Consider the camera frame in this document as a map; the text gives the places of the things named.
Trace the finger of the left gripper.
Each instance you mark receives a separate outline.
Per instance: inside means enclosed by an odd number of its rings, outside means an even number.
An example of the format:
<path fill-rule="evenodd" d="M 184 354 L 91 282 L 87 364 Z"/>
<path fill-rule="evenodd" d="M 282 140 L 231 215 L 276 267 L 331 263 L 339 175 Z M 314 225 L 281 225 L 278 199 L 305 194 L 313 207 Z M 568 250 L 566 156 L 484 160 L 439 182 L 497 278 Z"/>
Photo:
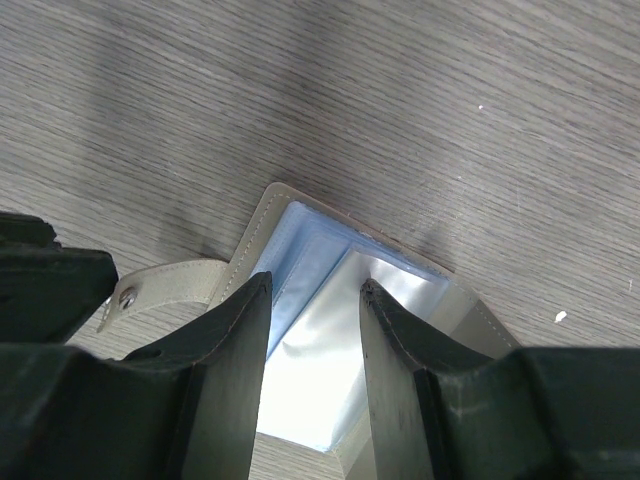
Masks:
<path fill-rule="evenodd" d="M 112 256 L 63 247 L 36 216 L 1 214 L 1 341 L 64 343 L 111 296 Z"/>

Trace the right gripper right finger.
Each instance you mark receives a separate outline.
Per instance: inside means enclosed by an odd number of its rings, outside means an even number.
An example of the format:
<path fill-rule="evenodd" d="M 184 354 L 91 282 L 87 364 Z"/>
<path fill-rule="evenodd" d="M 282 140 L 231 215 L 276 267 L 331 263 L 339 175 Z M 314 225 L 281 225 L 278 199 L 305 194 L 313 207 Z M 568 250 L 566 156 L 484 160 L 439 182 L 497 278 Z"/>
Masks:
<path fill-rule="evenodd" d="M 493 359 L 360 292 L 381 479 L 635 479 L 639 352 L 526 347 Z"/>

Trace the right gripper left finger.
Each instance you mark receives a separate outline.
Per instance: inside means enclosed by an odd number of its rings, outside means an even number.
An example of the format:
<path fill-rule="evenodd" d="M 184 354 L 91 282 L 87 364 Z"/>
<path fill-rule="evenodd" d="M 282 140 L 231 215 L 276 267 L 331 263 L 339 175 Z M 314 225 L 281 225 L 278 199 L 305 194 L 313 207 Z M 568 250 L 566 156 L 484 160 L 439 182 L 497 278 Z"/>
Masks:
<path fill-rule="evenodd" d="M 258 273 L 120 360 L 3 344 L 2 477 L 247 478 L 271 303 L 271 275 Z"/>

